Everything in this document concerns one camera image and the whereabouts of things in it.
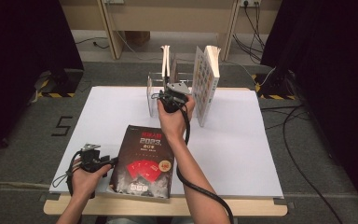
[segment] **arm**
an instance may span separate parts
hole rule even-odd
[[[58,219],[57,224],[76,224],[78,222],[90,195],[95,188],[97,188],[101,177],[106,174],[110,168],[111,165],[105,165],[95,173],[88,173],[80,168],[74,171],[74,176],[72,178],[74,193],[65,211],[63,211]]]
[[[188,118],[191,119],[195,102],[192,97],[187,98]],[[167,113],[162,103],[158,101],[158,115],[161,129],[167,137],[183,177],[189,182],[215,193],[183,139],[186,124],[182,113],[180,111]],[[187,186],[184,186],[184,189],[188,209],[195,223],[229,223],[226,210],[220,203]]]

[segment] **black device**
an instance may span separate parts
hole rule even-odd
[[[94,173],[101,169],[101,167],[111,164],[112,169],[115,167],[115,165],[118,162],[118,158],[115,157],[113,159],[110,159],[110,156],[104,156],[100,158],[100,150],[97,150],[95,148],[100,147],[100,145],[94,145],[94,144],[86,144],[81,148],[80,151],[78,151],[75,156],[71,160],[71,164],[69,166],[66,179],[66,184],[68,185],[69,192],[71,195],[73,194],[73,186],[72,186],[72,176],[73,172],[76,170],[76,167],[81,168],[89,173]],[[77,155],[80,155],[80,162],[78,164],[74,164],[75,157]],[[90,198],[95,197],[95,191],[92,192]]]
[[[190,94],[185,83],[168,84],[165,91],[160,91],[158,94],[159,100],[164,105],[167,113],[173,113],[181,108],[187,102],[186,95]]]

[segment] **black curtain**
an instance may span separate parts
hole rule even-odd
[[[317,2],[317,16],[307,20],[315,2],[282,1],[261,63],[296,73],[331,153],[358,190],[358,4]]]
[[[0,1],[0,141],[45,71],[83,70],[59,1]]]

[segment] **red book cover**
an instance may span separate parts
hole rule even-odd
[[[174,156],[160,128],[129,125],[108,192],[169,199]]]

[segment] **book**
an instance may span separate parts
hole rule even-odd
[[[129,125],[107,192],[169,199],[174,156],[160,128]]]
[[[220,48],[216,46],[206,46],[203,52],[197,47],[191,92],[200,127],[205,124],[219,82],[219,53]]]

